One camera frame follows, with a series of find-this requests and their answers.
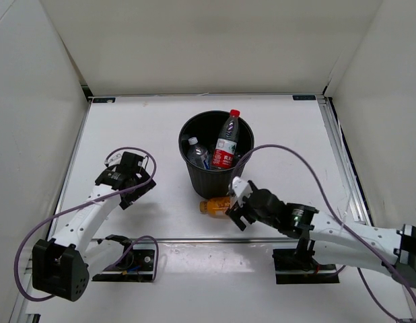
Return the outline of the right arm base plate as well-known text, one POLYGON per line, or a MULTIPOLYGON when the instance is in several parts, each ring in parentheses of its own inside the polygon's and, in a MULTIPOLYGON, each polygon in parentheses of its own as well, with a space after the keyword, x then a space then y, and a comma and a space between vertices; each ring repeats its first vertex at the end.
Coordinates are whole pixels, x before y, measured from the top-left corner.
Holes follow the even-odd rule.
POLYGON ((294 249, 274 249, 273 260, 277 285, 316 285, 339 283, 335 264, 318 264, 313 258, 298 260, 294 249))

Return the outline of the clear bottle red label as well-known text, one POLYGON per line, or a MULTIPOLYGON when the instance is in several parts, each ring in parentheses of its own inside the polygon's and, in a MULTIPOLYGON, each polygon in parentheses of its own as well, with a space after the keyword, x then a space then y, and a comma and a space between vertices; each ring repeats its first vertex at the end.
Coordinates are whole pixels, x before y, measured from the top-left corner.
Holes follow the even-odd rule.
POLYGON ((239 138, 239 116, 239 110, 230 110, 217 138, 211 160, 212 170, 228 170, 232 167, 239 138))

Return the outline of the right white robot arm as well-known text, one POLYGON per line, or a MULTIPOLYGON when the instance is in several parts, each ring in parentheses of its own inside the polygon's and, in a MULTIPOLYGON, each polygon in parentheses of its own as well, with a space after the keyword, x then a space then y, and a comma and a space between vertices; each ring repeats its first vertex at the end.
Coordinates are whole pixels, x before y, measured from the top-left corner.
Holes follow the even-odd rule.
POLYGON ((387 275, 416 289, 416 227, 372 227, 342 224, 314 207, 284 203, 267 189, 236 176, 230 184, 227 214, 240 228, 261 222, 298 240, 295 261, 304 269, 318 264, 341 264, 387 275))

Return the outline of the clear bottle blue label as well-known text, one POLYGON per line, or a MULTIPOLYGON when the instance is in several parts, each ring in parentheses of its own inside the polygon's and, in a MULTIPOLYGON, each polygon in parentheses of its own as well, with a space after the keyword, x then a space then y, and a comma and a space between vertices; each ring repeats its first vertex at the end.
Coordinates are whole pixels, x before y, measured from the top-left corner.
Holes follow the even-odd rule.
POLYGON ((205 170, 210 170, 212 166, 213 149, 212 147, 202 146, 201 161, 205 170))

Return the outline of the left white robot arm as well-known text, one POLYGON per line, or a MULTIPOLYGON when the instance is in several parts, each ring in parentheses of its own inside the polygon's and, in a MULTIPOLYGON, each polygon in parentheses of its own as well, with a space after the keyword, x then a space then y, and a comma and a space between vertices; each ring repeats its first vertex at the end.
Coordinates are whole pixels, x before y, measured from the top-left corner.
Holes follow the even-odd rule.
POLYGON ((95 234, 117 208, 125 210, 155 187, 143 166, 145 158, 128 151, 109 156, 96 178, 88 205, 49 240, 38 240, 32 249, 32 284, 36 290, 68 301, 77 301, 90 279, 104 271, 136 273, 146 266, 134 254, 134 242, 109 235, 93 242, 95 234))

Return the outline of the orange juice bottle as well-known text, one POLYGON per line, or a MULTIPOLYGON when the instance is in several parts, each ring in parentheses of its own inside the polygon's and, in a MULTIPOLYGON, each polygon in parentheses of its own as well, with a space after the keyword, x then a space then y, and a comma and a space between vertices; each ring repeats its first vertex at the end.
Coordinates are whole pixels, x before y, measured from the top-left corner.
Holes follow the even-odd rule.
POLYGON ((230 208, 230 197, 217 197, 199 203, 199 210, 202 214, 216 219, 227 219, 226 211, 230 208))

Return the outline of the clear bottle white label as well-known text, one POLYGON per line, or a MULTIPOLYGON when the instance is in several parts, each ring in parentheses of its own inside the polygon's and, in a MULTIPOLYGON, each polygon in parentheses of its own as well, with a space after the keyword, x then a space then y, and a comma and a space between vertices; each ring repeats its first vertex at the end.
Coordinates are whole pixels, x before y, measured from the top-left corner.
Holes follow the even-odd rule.
POLYGON ((192 165, 204 169, 210 169, 209 151, 205 146, 199 143, 196 137, 188 139, 189 149, 187 158, 192 165))

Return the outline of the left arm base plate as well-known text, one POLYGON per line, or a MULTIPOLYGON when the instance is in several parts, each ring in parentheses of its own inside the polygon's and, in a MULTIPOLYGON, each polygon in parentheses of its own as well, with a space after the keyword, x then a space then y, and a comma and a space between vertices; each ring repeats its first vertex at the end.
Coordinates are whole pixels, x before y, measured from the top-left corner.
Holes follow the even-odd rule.
POLYGON ((93 282, 153 283, 157 275, 158 247, 150 240, 143 240, 121 262, 92 277, 93 282))

